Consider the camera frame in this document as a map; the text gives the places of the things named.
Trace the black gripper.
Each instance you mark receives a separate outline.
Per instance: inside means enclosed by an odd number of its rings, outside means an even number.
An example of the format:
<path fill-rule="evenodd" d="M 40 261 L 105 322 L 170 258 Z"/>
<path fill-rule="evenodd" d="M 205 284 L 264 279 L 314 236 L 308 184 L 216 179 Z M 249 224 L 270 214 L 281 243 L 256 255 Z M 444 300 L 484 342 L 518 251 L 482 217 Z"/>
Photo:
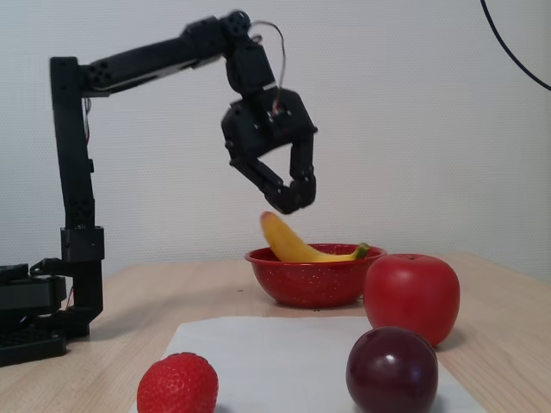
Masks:
<path fill-rule="evenodd" d="M 231 104 L 221 121 L 230 165 L 252 182 L 279 213 L 310 206 L 316 197 L 313 135 L 318 131 L 300 95 L 271 88 Z M 289 187 L 258 159 L 291 145 Z"/>

